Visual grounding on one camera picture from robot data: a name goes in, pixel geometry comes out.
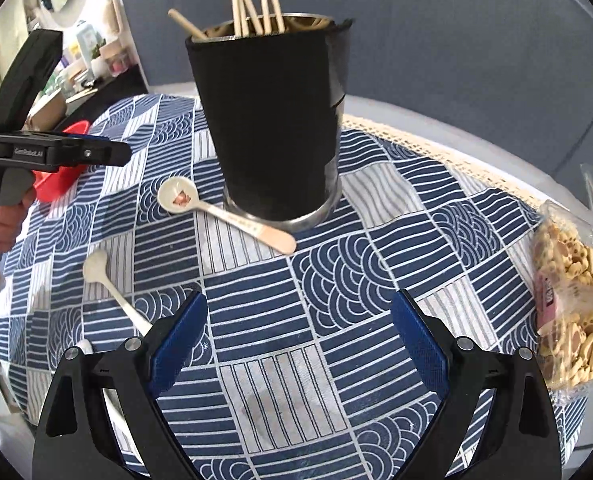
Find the person's left hand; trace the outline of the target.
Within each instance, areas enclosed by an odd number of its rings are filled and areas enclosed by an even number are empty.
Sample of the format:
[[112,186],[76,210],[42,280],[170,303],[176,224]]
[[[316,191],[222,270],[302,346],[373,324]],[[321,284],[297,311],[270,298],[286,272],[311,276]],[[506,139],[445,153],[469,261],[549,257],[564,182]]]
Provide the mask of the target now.
[[28,210],[36,200],[36,191],[31,186],[22,200],[12,206],[0,206],[0,254],[8,252],[22,230]]

